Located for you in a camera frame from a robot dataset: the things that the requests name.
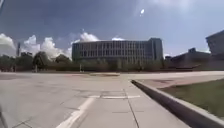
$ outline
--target pavement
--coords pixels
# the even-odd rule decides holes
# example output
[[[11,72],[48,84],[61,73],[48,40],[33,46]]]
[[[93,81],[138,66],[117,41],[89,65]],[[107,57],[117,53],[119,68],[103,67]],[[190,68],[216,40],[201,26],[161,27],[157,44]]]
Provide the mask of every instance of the pavement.
[[[187,128],[130,80],[208,75],[0,73],[0,105],[8,128]]]
[[[201,83],[224,79],[224,75],[208,75],[208,76],[193,76],[193,77],[181,77],[181,78],[161,78],[161,79],[144,79],[139,80],[146,86],[153,86],[155,88],[167,88],[171,86],[187,86],[193,83]]]

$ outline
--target building facade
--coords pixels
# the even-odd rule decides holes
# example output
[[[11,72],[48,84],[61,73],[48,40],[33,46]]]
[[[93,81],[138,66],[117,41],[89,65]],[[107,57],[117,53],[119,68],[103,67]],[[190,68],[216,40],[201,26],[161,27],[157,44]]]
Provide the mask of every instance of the building facade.
[[[224,31],[206,38],[211,54],[215,58],[224,59]]]
[[[139,63],[163,58],[162,40],[151,38],[148,41],[95,41],[78,42],[72,46],[72,59],[103,59],[106,61],[126,61]]]

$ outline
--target painted line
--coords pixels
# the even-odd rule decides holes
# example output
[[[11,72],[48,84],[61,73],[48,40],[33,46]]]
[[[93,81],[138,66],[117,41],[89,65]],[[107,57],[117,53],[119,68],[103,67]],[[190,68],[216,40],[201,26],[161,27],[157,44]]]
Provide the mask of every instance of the painted line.
[[[140,96],[102,96],[103,99],[131,99],[131,98],[139,98]]]
[[[84,114],[85,110],[95,101],[96,98],[88,98],[81,106],[78,107],[78,111],[71,113],[70,117],[60,123],[56,128],[71,128],[73,123]]]
[[[89,96],[89,98],[100,98],[100,96]]]

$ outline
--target building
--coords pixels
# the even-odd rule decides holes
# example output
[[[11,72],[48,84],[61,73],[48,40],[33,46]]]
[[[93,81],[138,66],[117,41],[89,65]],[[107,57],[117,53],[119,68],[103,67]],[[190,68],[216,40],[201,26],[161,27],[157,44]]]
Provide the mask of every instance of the building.
[[[162,58],[162,40],[159,38],[148,41],[78,42],[72,46],[73,60],[101,59],[116,63],[121,60],[135,64]]]
[[[215,58],[224,59],[224,31],[206,38],[211,54]]]
[[[191,48],[188,52],[178,56],[166,57],[165,64],[170,69],[193,69],[209,62],[210,59],[210,53],[199,52],[195,48]]]

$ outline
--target sky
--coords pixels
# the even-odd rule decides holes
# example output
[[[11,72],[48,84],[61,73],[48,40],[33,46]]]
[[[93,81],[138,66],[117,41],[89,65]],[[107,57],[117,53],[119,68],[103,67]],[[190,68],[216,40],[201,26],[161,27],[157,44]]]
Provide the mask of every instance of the sky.
[[[0,54],[71,56],[79,40],[163,40],[165,55],[196,47],[224,29],[223,0],[0,0]]]

